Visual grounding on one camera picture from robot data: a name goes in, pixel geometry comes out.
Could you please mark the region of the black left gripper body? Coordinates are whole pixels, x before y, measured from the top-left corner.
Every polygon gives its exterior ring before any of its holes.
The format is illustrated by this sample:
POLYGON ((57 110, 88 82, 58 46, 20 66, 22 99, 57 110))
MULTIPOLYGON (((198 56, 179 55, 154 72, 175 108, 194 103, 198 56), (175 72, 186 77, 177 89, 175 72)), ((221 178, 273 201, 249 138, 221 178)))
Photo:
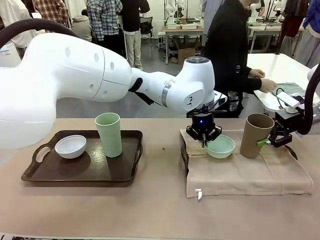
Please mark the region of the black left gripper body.
POLYGON ((191 128, 199 136, 208 136, 212 131, 215 130, 216 124, 214 122, 214 114, 197 114, 191 117, 192 125, 191 128))

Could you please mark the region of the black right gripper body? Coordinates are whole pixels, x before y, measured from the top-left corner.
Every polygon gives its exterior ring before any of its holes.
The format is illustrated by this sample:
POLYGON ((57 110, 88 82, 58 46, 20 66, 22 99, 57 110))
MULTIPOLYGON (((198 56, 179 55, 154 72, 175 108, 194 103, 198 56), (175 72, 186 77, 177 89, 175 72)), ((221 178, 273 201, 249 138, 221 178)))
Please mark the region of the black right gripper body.
POLYGON ((302 133, 304 117, 301 113, 287 113, 286 111, 277 111, 275 120, 282 125, 282 133, 280 136, 288 135, 293 132, 302 133))

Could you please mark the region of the person's right hand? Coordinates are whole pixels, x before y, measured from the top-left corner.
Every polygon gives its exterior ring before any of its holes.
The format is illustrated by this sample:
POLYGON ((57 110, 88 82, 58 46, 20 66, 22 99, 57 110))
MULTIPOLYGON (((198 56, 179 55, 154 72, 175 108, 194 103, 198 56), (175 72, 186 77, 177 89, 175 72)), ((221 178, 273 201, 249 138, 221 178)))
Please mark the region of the person's right hand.
POLYGON ((270 79, 262 78, 261 86, 259 90, 263 93, 271 93, 276 87, 277 87, 277 84, 274 81, 270 79))

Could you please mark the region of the person's left hand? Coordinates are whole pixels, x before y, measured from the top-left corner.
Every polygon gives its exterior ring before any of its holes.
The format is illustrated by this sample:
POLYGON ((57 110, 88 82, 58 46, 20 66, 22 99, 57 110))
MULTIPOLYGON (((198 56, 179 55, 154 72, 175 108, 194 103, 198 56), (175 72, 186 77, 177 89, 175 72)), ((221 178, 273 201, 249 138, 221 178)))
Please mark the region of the person's left hand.
POLYGON ((248 77, 252 79, 263 79, 265 77, 265 73, 260 69, 251 69, 248 74, 248 77))

